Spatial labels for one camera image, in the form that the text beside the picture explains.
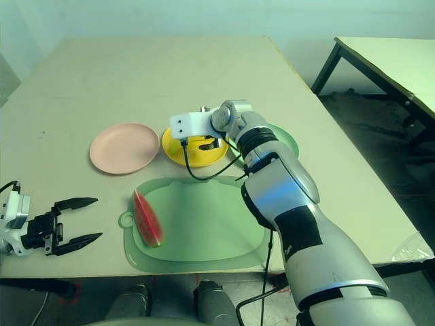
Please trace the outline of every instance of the floor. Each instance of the floor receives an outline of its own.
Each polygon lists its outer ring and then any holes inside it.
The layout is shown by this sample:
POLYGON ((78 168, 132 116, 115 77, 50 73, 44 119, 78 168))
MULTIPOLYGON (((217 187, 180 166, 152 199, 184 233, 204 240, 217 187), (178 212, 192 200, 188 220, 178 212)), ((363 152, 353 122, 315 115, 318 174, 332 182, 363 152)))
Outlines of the floor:
MULTIPOLYGON (((422 127, 416 123, 405 128, 401 121, 406 112, 393 101, 365 98, 350 90, 321 99, 348 137, 372 165, 423 237, 435 248, 435 164, 409 164, 404 158, 406 142, 422 127)), ((432 153, 433 144, 421 147, 413 155, 432 153)), ((200 280, 214 280, 236 304, 261 292, 261 274, 189 274, 173 276, 81 278, 74 303, 50 295, 38 320, 41 325, 83 325, 99 321, 111 302, 128 286, 146 284, 153 295, 152 316, 171 316, 195 320, 192 292, 200 280)), ((385 279, 392 297, 401 301, 417 326, 435 325, 435 290, 422 272, 385 279)), ((0 325, 30 325, 44 299, 44 293, 0 287, 0 325)), ((242 309, 245 324, 259 325, 260 304, 242 309)), ((291 293, 284 289, 266 299, 264 325, 295 325, 297 309, 291 293)))

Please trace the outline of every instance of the black cable wire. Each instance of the black cable wire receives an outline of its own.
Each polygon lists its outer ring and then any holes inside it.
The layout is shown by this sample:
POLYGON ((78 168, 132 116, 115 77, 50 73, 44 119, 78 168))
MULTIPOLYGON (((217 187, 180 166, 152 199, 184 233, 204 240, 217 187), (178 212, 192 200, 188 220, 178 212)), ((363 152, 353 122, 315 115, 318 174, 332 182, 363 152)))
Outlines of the black cable wire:
POLYGON ((239 160, 239 158, 241 157, 241 155, 238 155, 233 161, 231 161, 227 166, 225 166, 222 170, 217 171, 214 175, 211 175, 210 177, 204 177, 204 178, 200 178, 197 177, 196 175, 193 174, 192 170, 190 169, 190 165, 189 165, 189 159, 188 159, 188 150, 187 150, 187 143, 182 141, 181 142, 181 146, 183 147, 183 152, 184 152, 184 162, 186 163, 186 168, 188 169, 188 172, 190 174, 190 176, 196 180, 199 181, 206 181, 206 180, 210 180, 214 177, 217 177, 218 175, 220 175, 222 172, 224 172, 227 168, 229 168, 230 166, 232 166, 235 162, 237 162, 237 160, 239 160))
MULTIPOLYGON (((263 274, 262 294, 266 293, 267 270, 269 269, 269 261, 271 260, 272 246, 273 246, 273 231, 271 230, 271 235, 269 237, 269 244, 268 244, 269 249, 267 252, 266 267, 264 268, 264 274, 263 274)), ((264 319, 264 298, 261 299, 260 326, 263 326, 263 319, 264 319)))
POLYGON ((13 181, 10 181, 10 182, 6 183, 3 187, 0 188, 0 193, 1 193, 4 189, 10 187, 11 185, 16 185, 17 183, 18 183, 17 180, 13 180, 13 181))
POLYGON ((274 293, 276 293, 276 292, 278 292, 278 291, 284 289, 285 287, 287 287, 287 285, 282 285, 282 286, 280 286, 280 287, 275 287, 274 289, 271 289, 271 290, 267 291, 266 293, 263 293, 263 294, 257 295, 256 297, 252 297, 252 298, 250 298, 250 299, 247 299, 247 300, 242 301, 241 303, 239 303, 239 304, 236 306, 236 315, 237 315, 237 320, 239 321, 240 326, 245 326, 245 324, 244 324, 244 322, 243 322, 243 319, 242 319, 242 316, 241 316, 241 314, 240 314, 240 308, 242 308, 243 306, 246 306, 247 304, 251 304, 252 302, 255 302, 255 301, 257 301, 257 300, 260 300, 260 299, 262 299, 262 298, 264 298, 264 297, 268 297, 268 296, 270 296, 271 294, 274 294, 274 293))
POLYGON ((224 142, 227 143, 231 148, 233 148, 235 151, 237 151, 237 153, 239 153, 239 150, 237 149, 237 147, 235 147, 232 143, 230 143, 229 141, 227 141, 225 137, 222 137, 222 139, 223 139, 224 142))

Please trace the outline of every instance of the green cutting board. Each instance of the green cutting board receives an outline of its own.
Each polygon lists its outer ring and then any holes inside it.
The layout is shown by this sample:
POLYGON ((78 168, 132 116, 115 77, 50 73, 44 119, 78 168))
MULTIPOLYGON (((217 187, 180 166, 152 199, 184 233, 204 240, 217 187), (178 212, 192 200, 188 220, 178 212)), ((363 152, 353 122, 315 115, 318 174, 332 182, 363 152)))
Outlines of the green cutting board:
POLYGON ((148 247, 137 231, 133 197, 119 223, 130 264, 144 272, 174 273, 237 269, 264 263, 266 230, 246 208, 241 182, 217 177, 155 179, 137 190, 155 210, 164 232, 160 247, 148 247))

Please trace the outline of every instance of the beige table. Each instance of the beige table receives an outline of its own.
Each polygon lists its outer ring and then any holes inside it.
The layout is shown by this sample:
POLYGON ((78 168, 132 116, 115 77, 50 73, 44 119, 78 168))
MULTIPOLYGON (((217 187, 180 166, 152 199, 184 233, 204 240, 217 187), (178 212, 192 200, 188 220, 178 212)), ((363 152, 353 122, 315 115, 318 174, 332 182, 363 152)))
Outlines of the beige table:
MULTIPOLYGON (((31 212, 54 201, 99 201, 64 213, 65 238, 102 232, 86 248, 46 257, 4 257, 2 277, 138 275, 125 258, 119 215, 132 191, 159 177, 186 177, 160 150, 144 169, 100 173, 89 146, 103 129, 139 122, 162 134, 169 116, 245 98, 272 124, 292 133, 300 161, 321 194, 321 208, 374 264, 419 259, 407 244, 426 246, 416 229, 276 46, 266 37, 72 39, 63 42, 0 109, 1 182, 17 179, 32 195, 31 212)), ((209 175, 229 162, 204 168, 209 175)), ((232 167, 227 175, 239 176, 232 167)), ((263 266, 237 270, 261 271, 263 266)), ((275 237, 271 270, 282 270, 275 237)))
POLYGON ((336 45, 315 80, 319 94, 340 58, 346 59, 410 113, 426 130, 408 146, 435 141, 435 39, 336 37, 336 45))

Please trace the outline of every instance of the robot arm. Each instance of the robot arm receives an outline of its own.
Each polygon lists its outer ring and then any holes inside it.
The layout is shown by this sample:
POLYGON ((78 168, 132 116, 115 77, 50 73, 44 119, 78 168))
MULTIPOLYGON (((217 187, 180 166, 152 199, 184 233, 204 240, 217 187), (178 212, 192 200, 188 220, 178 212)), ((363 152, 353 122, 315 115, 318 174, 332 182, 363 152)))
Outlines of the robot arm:
POLYGON ((225 137, 237 144, 248 178, 245 204, 278 232, 300 326, 414 325, 356 244, 320 211, 319 193, 296 156, 246 101, 171 118, 172 137, 225 137))

